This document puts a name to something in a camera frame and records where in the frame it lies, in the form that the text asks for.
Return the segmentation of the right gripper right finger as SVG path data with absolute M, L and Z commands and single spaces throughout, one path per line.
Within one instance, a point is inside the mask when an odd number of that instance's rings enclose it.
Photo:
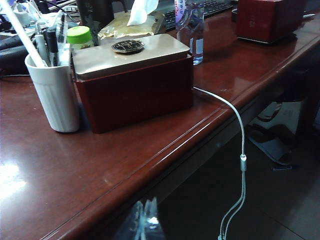
M 156 197 L 152 200 L 147 200 L 146 202 L 146 239 L 166 239 L 158 216 L 158 204 Z

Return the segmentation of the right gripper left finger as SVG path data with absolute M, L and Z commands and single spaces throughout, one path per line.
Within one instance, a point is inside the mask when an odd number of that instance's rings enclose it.
M 143 217 L 144 205 L 141 201 L 137 201 L 131 208 L 129 214 L 121 224 L 118 232 L 118 240 L 139 240 L 141 236 L 140 223 Z

